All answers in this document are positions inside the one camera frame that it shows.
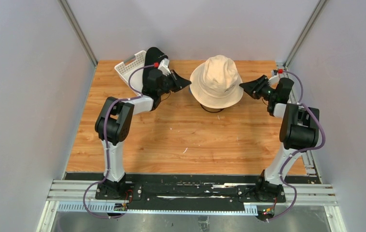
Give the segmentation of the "black hat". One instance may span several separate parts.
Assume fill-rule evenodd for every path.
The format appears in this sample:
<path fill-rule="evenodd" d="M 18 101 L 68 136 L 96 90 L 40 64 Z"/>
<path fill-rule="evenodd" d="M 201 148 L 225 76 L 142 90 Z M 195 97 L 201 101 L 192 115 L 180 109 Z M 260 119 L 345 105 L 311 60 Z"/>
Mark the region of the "black hat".
<path fill-rule="evenodd" d="M 144 66 L 154 65 L 155 63 L 160 63 L 162 60 L 169 58 L 164 52 L 162 52 L 157 47 L 150 47 L 146 51 Z M 149 77 L 149 72 L 153 70 L 154 67 L 148 67 L 143 69 L 142 73 L 142 93 L 145 93 L 147 79 Z"/>

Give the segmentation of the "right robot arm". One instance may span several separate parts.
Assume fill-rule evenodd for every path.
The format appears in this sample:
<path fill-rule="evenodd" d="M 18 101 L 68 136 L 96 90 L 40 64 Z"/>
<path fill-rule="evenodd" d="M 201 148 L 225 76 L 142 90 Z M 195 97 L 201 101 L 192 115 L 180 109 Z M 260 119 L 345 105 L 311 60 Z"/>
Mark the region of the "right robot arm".
<path fill-rule="evenodd" d="M 282 191 L 285 176 L 295 161 L 303 152 L 315 149 L 323 133 L 319 125 L 319 109 L 289 102 L 293 86 L 294 81 L 289 78 L 268 78 L 265 75 L 240 84 L 253 99 L 267 101 L 270 116 L 282 119 L 280 149 L 273 162 L 262 171 L 254 188 L 255 197 L 262 202 Z"/>

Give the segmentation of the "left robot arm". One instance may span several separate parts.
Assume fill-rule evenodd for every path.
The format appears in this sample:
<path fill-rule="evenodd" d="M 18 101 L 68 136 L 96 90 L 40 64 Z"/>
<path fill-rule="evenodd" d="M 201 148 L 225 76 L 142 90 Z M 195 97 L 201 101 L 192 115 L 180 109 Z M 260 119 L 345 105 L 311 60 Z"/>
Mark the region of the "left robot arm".
<path fill-rule="evenodd" d="M 142 80 L 142 89 L 137 96 L 117 99 L 108 97 L 95 123 L 105 153 L 104 178 L 100 182 L 108 187 L 108 194 L 115 200 L 126 194 L 125 170 L 123 167 L 123 146 L 134 115 L 155 110 L 162 101 L 162 95 L 178 92 L 191 85 L 174 70 L 163 74 L 155 65 L 143 66 L 148 76 Z"/>

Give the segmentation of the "beige bucket hat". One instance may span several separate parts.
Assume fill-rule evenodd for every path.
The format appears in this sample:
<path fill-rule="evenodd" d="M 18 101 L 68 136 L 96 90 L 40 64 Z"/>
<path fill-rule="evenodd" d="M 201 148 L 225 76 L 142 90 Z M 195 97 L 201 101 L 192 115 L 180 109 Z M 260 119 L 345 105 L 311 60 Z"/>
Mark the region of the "beige bucket hat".
<path fill-rule="evenodd" d="M 190 92 L 203 106 L 225 109 L 237 104 L 243 97 L 241 76 L 235 62 L 216 55 L 201 63 L 190 75 Z"/>

